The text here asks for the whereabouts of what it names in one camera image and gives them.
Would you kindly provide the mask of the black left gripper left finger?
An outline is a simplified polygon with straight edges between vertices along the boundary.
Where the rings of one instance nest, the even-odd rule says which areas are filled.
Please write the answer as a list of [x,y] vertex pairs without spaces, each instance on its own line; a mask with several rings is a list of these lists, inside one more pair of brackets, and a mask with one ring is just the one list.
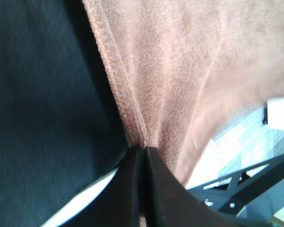
[[129,148],[104,190],[82,211],[68,220],[67,227],[138,227],[140,148]]

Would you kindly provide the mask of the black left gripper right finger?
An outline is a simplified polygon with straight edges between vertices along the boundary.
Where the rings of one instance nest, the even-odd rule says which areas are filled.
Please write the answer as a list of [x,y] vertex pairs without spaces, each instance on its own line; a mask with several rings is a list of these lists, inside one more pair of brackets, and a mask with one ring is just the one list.
[[144,214],[149,227],[258,227],[259,222],[226,219],[196,199],[164,164],[157,148],[143,151]]

